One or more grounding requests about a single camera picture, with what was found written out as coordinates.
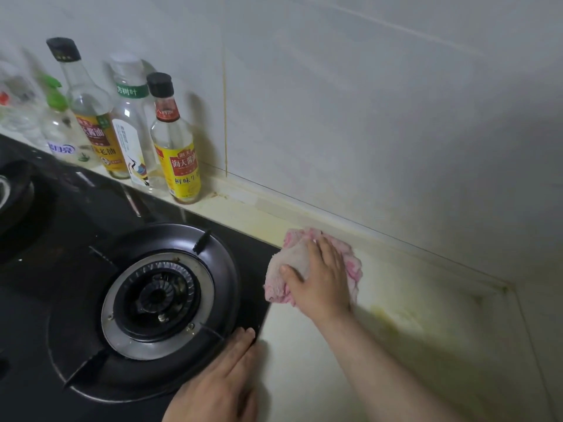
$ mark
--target bottle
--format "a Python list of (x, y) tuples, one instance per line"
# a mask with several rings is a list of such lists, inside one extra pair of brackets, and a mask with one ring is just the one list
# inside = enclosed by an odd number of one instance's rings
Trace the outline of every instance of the bottle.
[(198, 159), (190, 125), (179, 117), (172, 77), (163, 72), (153, 72), (146, 80), (157, 111), (150, 134), (168, 189), (179, 203), (194, 203), (201, 190)]
[(63, 162), (87, 169), (95, 167), (98, 165), (97, 157), (80, 125), (68, 109), (67, 99), (59, 91), (61, 83), (50, 75), (45, 75), (43, 82), (47, 88), (49, 107), (39, 120), (39, 127), (49, 149)]
[(116, 133), (111, 127), (109, 112), (111, 98), (98, 87), (82, 65), (80, 52), (70, 38), (55, 37), (47, 40), (51, 53), (61, 64), (69, 90), (67, 100), (78, 124), (92, 144), (109, 175), (127, 179), (129, 172), (123, 159)]
[(157, 162), (143, 109), (149, 95), (143, 62), (130, 53), (113, 53), (110, 58), (120, 96), (110, 113), (111, 123), (131, 182), (141, 191), (165, 191), (165, 177)]
[(30, 81), (14, 65), (0, 61), (4, 116), (2, 126), (25, 133), (37, 127), (41, 106)]

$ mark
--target countertop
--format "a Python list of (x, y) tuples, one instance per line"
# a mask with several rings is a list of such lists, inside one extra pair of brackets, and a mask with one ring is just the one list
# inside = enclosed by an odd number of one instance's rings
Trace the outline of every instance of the countertop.
[[(33, 146), (20, 134), (3, 129), (0, 133)], [(190, 212), (276, 246), (283, 244), (287, 229), (305, 226), (322, 227), (352, 243), (364, 273), (357, 317), (433, 389), (469, 414), (485, 411), (477, 390), (490, 386), (474, 373), (490, 354), (481, 295), (494, 292), (494, 284), (466, 281), (462, 270), (445, 269), (385, 243), (367, 241), (338, 222), (279, 204), (276, 197), (269, 200), (258, 188), (232, 181), (222, 170), (211, 166), (202, 170), (202, 198), (182, 206)], [(94, 171), (108, 176), (102, 166)], [(120, 182), (130, 185), (129, 180)], [(160, 198), (176, 204), (170, 195)], [(259, 420), (365, 419), (330, 349), (297, 308), (271, 305), (260, 340), (266, 353), (256, 378)], [(447, 373), (437, 372), (436, 367), (446, 367)]]

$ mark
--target pink cloth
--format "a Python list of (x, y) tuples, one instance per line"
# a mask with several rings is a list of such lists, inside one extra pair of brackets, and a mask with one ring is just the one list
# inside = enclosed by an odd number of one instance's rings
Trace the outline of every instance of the pink cloth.
[(290, 265), (297, 269), (306, 280), (309, 276), (309, 258), (304, 239), (308, 238), (316, 241), (321, 236), (326, 237), (342, 255), (344, 264), (346, 265), (350, 300), (353, 303), (356, 302), (357, 283), (362, 277), (362, 262), (354, 256), (354, 252), (349, 244), (335, 239), (328, 234), (323, 234), (322, 231), (315, 228), (290, 229), (285, 234), (283, 248), (277, 254), (273, 255), (266, 272), (264, 291), (267, 301), (277, 303), (289, 302), (295, 306), (295, 301), (289, 291), (289, 287), (285, 284), (285, 281), (283, 281), (281, 274), (279, 274), (279, 268), (282, 265)]

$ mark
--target black glass stovetop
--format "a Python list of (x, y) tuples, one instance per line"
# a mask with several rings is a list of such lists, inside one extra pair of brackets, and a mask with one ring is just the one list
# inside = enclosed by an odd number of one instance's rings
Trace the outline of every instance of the black glass stovetop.
[(171, 395), (100, 404), (63, 389), (46, 341), (47, 317), (60, 286), (54, 268), (76, 248), (152, 223), (211, 230), (231, 251), (240, 272), (236, 326), (259, 331), (269, 306), (262, 284), (278, 248), (0, 136), (0, 166), (21, 159), (35, 167), (35, 198), (24, 219), (0, 235), (0, 418), (160, 421)]

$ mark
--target hand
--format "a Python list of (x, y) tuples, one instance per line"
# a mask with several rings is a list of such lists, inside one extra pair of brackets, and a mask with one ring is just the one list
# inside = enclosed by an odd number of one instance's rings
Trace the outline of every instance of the hand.
[(162, 422), (254, 422), (256, 392), (244, 396), (243, 389), (257, 362), (255, 336), (253, 329), (236, 329), (223, 352), (178, 390)]
[(289, 265), (280, 273), (303, 314), (317, 327), (333, 317), (350, 313), (350, 292), (342, 256), (324, 237), (318, 245), (307, 241), (309, 252), (309, 278), (302, 281)]

